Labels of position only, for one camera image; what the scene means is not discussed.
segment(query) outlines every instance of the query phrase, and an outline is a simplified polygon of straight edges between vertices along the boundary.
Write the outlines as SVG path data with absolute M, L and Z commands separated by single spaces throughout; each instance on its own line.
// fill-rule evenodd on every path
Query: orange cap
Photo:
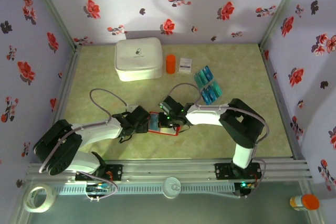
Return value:
M 167 55 L 166 57 L 166 72 L 175 73 L 176 58 L 175 55 Z
M 317 210 L 320 207 L 319 199 L 313 194 L 303 195 L 302 204 L 308 210 Z

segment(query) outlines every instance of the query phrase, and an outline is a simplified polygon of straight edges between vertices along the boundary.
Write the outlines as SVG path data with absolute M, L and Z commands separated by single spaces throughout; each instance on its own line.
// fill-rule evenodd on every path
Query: robotic arm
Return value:
M 232 159 L 233 172 L 238 176 L 250 164 L 256 141 L 263 131 L 264 124 L 251 116 L 254 115 L 263 120 L 260 115 L 240 99 L 232 99 L 229 104 L 219 106 L 201 106 L 188 103 L 183 107 L 170 96 L 167 96 L 159 106 L 164 111 L 164 113 L 159 113 L 159 127 L 198 124 L 223 126 L 236 142 L 235 155 Z
M 260 168 L 258 163 L 251 166 L 256 141 L 264 124 L 254 110 L 239 99 L 232 99 L 229 104 L 220 106 L 196 105 L 187 103 L 182 106 L 169 95 L 159 103 L 164 112 L 159 113 L 159 127 L 193 126 L 212 124 L 222 126 L 236 142 L 232 162 L 223 169 L 226 179 L 243 178 L 244 174 Z M 46 163 L 45 169 L 50 175 L 64 171 L 84 172 L 97 177 L 104 177 L 107 165 L 95 152 L 78 151 L 80 147 L 107 138 L 121 138 L 120 143 L 129 140 L 134 133 L 146 133 L 150 114 L 141 106 L 131 108 L 128 112 L 115 114 L 108 122 L 99 126 L 71 125 L 66 120 L 56 122 L 49 131 L 35 144 L 34 152 L 41 162 L 45 162 L 61 138 L 74 129 L 60 143 Z

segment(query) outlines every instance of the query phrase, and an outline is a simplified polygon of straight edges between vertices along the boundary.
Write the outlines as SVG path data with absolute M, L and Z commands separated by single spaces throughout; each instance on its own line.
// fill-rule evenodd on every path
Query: white wall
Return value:
M 11 31 L 5 29 L 8 33 L 0 30 L 0 223 L 3 224 L 9 221 L 29 162 L 36 161 L 33 146 L 50 127 L 50 101 L 58 94 L 61 84 L 58 74 L 64 71 L 70 56 L 70 47 L 43 2 L 31 0 L 27 5 L 24 0 L 0 0 L 0 23 L 8 21 L 12 26 Z M 29 10 L 27 17 L 23 8 Z M 30 18 L 32 10 L 34 19 Z M 47 33 L 56 38 L 51 42 L 53 50 Z M 20 71 L 19 65 L 28 71 Z
M 314 12 L 315 1 L 318 10 Z M 333 41 L 336 46 L 334 3 L 335 0 L 292 0 L 264 48 L 268 54 L 266 64 L 277 73 L 273 81 L 285 99 L 282 103 L 290 117 L 296 119 L 297 127 L 292 122 L 293 132 L 313 174 L 326 223 L 334 223 L 336 217 L 336 51 L 329 46 L 328 52 L 327 46 Z M 297 5 L 303 9 L 301 17 Z M 283 36 L 281 26 L 291 17 L 289 32 Z M 317 37 L 323 34 L 325 39 L 317 43 Z M 294 68 L 298 75 L 292 75 Z
M 93 0 L 99 12 L 89 15 L 88 0 L 52 0 L 71 36 L 95 44 L 114 43 L 125 38 L 157 37 L 162 43 L 257 43 L 272 19 L 273 9 L 281 0 L 185 0 L 176 7 L 169 0 Z M 218 18 L 218 10 L 231 2 L 234 10 L 229 20 Z M 173 34 L 161 34 L 160 26 L 170 19 Z M 108 28 L 121 30 L 113 35 Z M 232 33 L 241 31 L 241 36 Z

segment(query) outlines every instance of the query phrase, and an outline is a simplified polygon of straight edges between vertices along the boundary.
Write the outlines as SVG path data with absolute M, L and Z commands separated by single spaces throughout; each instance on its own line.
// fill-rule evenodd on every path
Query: blue battery pack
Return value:
M 201 95 L 202 95 L 202 98 L 205 101 L 206 105 L 211 104 L 211 99 L 210 99 L 210 97 L 209 97 L 209 95 L 208 95 L 208 93 L 207 93 L 207 91 L 205 89 L 203 89 L 201 91 Z
M 210 68 L 207 65 L 203 68 L 202 71 L 208 81 L 211 81 L 214 78 L 214 75 L 211 73 Z
M 205 73 L 202 70 L 198 72 L 198 76 L 201 79 L 203 85 L 207 85 L 209 83 L 208 79 L 205 76 Z
M 219 87 L 217 81 L 213 81 L 213 82 L 210 84 L 210 86 L 211 86 L 212 90 L 215 92 L 217 98 L 220 97 L 220 96 L 223 94 L 223 92 L 222 92 L 222 90 L 220 89 L 220 87 Z
M 200 79 L 198 73 L 195 74 L 194 79 L 195 79 L 195 82 L 196 82 L 196 84 L 198 86 L 198 89 L 201 89 L 203 87 L 203 82 Z
M 206 88 L 206 91 L 208 92 L 208 95 L 209 95 L 212 103 L 217 100 L 217 96 L 216 96 L 215 92 L 212 90 L 210 85 Z

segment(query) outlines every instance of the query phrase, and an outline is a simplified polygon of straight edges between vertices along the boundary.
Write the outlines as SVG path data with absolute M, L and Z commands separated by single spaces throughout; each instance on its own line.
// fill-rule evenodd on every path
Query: white tape roll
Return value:
M 40 206 L 36 207 L 34 203 L 35 197 L 41 189 L 45 190 L 46 199 Z M 24 197 L 24 207 L 28 212 L 45 212 L 53 205 L 55 199 L 56 191 L 53 188 L 44 184 L 36 184 L 27 191 Z

